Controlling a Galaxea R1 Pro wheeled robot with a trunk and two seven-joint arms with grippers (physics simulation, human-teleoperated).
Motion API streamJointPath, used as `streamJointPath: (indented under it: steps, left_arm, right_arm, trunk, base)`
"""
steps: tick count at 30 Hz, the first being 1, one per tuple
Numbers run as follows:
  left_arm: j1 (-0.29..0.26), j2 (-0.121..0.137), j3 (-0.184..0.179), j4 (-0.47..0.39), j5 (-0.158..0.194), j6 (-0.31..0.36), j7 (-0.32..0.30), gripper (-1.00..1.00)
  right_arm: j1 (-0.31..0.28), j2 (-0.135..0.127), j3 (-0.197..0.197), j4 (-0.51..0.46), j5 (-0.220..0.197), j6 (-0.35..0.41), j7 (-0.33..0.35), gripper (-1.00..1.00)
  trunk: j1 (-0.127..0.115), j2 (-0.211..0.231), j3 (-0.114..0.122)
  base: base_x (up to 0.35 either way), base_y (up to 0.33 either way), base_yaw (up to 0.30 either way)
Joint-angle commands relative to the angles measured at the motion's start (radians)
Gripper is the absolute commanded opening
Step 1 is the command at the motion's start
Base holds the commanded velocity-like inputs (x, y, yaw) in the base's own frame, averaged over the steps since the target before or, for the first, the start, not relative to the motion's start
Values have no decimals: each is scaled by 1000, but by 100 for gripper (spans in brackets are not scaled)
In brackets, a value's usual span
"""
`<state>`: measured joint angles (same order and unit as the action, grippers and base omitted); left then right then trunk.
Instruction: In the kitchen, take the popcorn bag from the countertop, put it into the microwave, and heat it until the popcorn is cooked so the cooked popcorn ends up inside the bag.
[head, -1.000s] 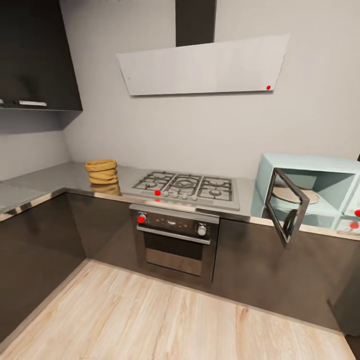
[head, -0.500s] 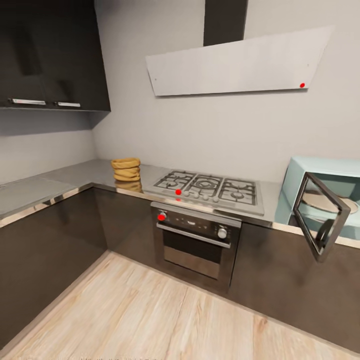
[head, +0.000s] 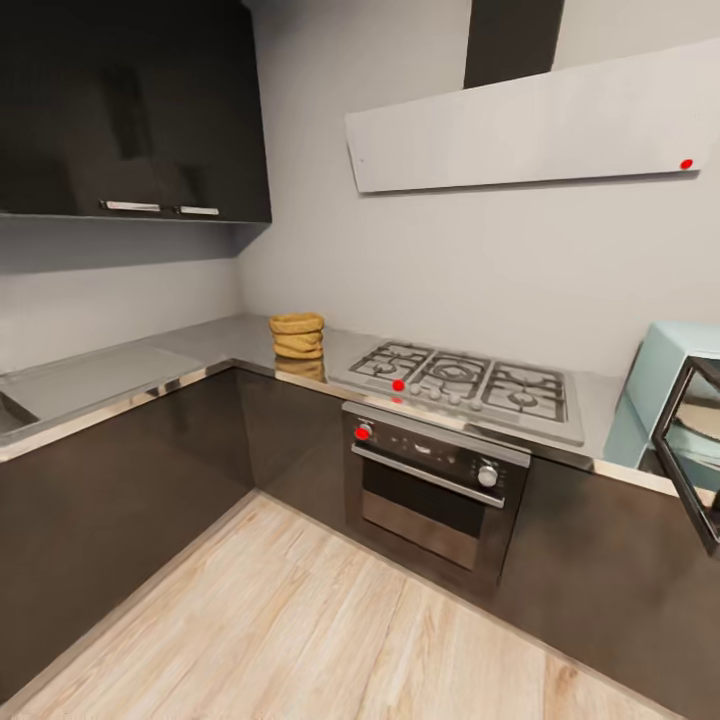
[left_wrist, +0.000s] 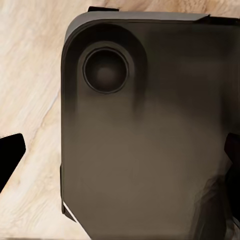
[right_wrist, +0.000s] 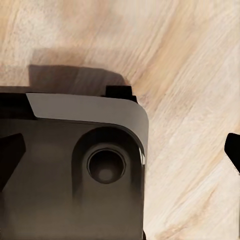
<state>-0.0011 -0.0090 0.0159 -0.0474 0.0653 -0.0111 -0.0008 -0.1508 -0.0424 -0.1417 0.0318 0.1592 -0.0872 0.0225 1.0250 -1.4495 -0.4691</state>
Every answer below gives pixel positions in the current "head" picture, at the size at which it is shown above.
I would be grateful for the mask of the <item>popcorn bag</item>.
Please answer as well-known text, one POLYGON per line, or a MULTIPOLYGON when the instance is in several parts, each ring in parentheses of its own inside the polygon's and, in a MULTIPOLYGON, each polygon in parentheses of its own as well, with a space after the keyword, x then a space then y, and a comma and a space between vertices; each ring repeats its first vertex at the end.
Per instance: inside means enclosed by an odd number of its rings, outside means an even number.
POLYGON ((291 359, 317 359, 323 356, 324 317, 318 313, 276 315, 269 319, 274 339, 273 351, 291 359))

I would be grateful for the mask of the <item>microwave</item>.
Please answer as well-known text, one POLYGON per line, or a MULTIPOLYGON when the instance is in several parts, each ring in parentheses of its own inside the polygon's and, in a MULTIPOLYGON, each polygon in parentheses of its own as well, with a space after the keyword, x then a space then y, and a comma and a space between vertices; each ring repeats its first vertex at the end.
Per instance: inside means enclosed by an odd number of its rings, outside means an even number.
POLYGON ((720 561, 720 325, 651 321, 626 392, 708 556, 720 561))

